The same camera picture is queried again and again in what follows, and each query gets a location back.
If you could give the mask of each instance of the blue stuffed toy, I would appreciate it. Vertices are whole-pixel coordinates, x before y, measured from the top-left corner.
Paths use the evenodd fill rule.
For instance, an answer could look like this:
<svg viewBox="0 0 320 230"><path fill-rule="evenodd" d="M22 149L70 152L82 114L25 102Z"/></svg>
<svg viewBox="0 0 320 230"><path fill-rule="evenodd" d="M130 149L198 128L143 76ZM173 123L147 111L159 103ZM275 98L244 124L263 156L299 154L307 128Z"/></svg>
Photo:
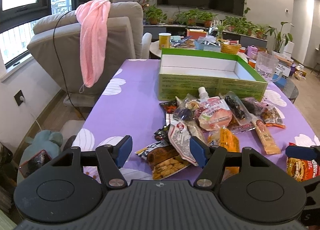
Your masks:
<svg viewBox="0 0 320 230"><path fill-rule="evenodd" d="M26 143L29 143L20 160L20 164L30 160L39 151L46 150L51 159L54 159L61 153L63 137L60 132L53 132L50 130L43 130L36 134L35 138L26 137ZM22 174L18 171L17 184L23 180Z"/></svg>

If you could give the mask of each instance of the pink towel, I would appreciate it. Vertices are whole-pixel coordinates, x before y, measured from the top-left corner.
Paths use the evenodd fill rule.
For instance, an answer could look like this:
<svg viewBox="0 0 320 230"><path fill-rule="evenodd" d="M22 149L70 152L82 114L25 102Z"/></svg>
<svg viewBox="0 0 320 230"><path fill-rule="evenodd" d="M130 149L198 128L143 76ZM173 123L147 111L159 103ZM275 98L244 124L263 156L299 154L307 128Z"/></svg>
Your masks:
<svg viewBox="0 0 320 230"><path fill-rule="evenodd" d="M79 5L76 10L81 24L80 66L83 83L88 88L98 81L103 72L110 6L108 0L93 0Z"/></svg>

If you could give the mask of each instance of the glass pitcher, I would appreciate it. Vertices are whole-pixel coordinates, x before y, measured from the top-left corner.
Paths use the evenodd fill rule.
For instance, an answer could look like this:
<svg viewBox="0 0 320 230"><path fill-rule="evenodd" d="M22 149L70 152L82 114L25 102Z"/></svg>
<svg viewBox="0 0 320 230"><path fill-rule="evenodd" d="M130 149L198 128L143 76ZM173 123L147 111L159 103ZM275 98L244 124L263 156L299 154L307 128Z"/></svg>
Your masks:
<svg viewBox="0 0 320 230"><path fill-rule="evenodd" d="M283 71L277 67L279 60L265 52L258 52L257 63L255 70L267 81L277 82L282 77ZM276 70L279 70L279 76L276 79L272 79Z"/></svg>

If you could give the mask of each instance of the wicker basket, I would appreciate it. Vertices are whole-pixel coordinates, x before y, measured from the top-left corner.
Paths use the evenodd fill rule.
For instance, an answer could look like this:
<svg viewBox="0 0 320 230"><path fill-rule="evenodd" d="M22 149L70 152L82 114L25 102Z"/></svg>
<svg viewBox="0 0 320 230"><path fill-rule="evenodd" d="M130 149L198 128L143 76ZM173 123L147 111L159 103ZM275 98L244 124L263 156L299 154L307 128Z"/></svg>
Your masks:
<svg viewBox="0 0 320 230"><path fill-rule="evenodd" d="M221 44L221 52L222 53L236 55L238 53L238 51L240 50L240 48L241 48L241 44L238 44L236 46Z"/></svg>

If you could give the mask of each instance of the gray armchair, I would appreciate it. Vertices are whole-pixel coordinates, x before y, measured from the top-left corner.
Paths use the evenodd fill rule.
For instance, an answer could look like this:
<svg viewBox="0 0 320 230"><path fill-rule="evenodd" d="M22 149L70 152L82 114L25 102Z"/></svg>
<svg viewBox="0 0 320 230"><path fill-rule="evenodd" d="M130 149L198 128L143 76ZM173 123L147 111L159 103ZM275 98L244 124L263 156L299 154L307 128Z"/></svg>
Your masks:
<svg viewBox="0 0 320 230"><path fill-rule="evenodd" d="M63 14L55 14L40 19L33 28L34 37L27 48L44 70L66 90L59 62L53 47L53 29ZM75 106L94 106L97 98L126 59L141 58L142 48L148 49L150 42L143 34L143 12L136 2L120 2L111 4L106 45L104 71L92 88L85 88L82 94L79 89L83 85L80 69L80 28L75 11L66 14L55 31L55 45L66 77L67 87L72 103ZM71 105L68 97L65 105Z"/></svg>

